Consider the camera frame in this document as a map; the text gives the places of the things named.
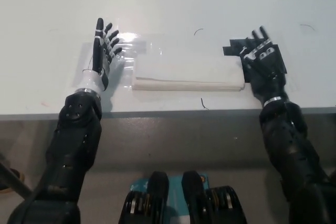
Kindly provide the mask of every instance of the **robot finger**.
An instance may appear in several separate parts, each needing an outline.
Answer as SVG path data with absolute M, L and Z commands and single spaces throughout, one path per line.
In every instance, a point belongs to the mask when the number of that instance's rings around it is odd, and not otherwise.
M 256 43 L 257 47 L 258 47 L 261 43 L 263 43 L 263 42 L 261 41 L 261 39 L 259 38 L 259 36 L 258 36 L 258 34 L 257 34 L 257 32 L 256 32 L 255 30 L 252 31 L 252 36 L 253 36 L 253 38 L 254 38 L 254 40 L 255 40 L 255 43 Z
M 112 41 L 112 43 L 110 44 L 111 48 L 113 48 L 116 44 L 118 44 L 120 41 L 119 38 L 115 39 L 114 41 Z
M 265 28 L 264 28 L 263 26 L 261 26 L 261 27 L 259 28 L 259 30 L 260 30 L 262 36 L 264 37 L 264 39 L 265 39 L 265 40 L 268 40 L 269 37 L 268 37 L 268 34 L 266 33 Z
M 111 30 L 111 28 L 112 28 L 112 23 L 109 23 L 104 30 L 105 35 L 109 32 L 109 30 Z
M 112 39 L 118 35 L 119 31 L 118 30 L 115 30 L 113 33 L 111 33 L 111 35 L 109 36 L 109 41 L 112 41 Z

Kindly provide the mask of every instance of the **robotic arm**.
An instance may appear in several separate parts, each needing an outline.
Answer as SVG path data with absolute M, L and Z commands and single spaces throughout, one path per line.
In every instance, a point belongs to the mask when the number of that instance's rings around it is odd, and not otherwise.
M 92 167 L 100 140 L 100 94 L 108 86 L 110 63 L 121 48 L 98 19 L 92 69 L 83 71 L 80 88 L 66 98 L 46 153 L 47 167 L 33 193 L 11 214 L 8 224 L 80 224 L 77 206 L 86 172 Z
M 254 40 L 246 39 L 240 56 L 250 73 L 253 94 L 263 105 L 259 120 L 264 145 L 290 203 L 289 223 L 336 223 L 336 187 L 307 140 L 300 107 L 284 90 L 286 78 L 276 65 L 277 52 L 263 27 L 260 32 L 265 41 L 253 31 Z

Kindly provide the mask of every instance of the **white cloth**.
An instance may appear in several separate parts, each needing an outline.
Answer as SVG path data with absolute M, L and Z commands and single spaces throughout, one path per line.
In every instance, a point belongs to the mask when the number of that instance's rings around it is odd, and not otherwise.
M 132 76 L 133 90 L 239 91 L 244 85 L 240 57 L 223 53 L 139 55 Z

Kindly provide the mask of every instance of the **gray floor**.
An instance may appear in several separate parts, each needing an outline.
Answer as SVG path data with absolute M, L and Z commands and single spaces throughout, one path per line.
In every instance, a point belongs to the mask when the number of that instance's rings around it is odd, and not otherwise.
M 328 172 L 336 164 L 336 117 L 308 115 L 310 139 Z M 1 160 L 25 173 L 36 185 L 44 152 L 56 122 L 1 122 Z M 196 169 L 211 186 L 231 185 L 251 223 L 287 223 L 287 203 L 279 176 L 264 150 L 257 117 L 185 119 L 108 119 L 93 169 L 86 175 L 79 200 L 82 223 L 117 223 L 129 185 L 153 170 L 180 174 Z M 5 223 L 21 202 L 0 195 Z

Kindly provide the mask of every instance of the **black mechanical part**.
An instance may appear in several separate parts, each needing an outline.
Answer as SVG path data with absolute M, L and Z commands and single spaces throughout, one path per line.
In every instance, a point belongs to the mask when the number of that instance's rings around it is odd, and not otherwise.
M 162 224 L 168 191 L 167 174 L 153 172 L 145 193 L 130 191 L 126 196 L 119 224 Z
M 192 170 L 183 174 L 182 188 L 191 224 L 247 223 L 238 196 L 231 187 L 204 190 L 200 175 Z
M 336 187 L 307 139 L 300 108 L 283 100 L 271 102 L 263 108 L 260 124 L 269 159 L 281 175 L 290 203 L 289 223 L 336 223 Z
M 16 207 L 8 224 L 80 223 L 77 201 L 85 173 L 95 160 L 100 119 L 97 96 L 78 92 L 66 98 L 46 153 L 42 178 L 33 193 Z

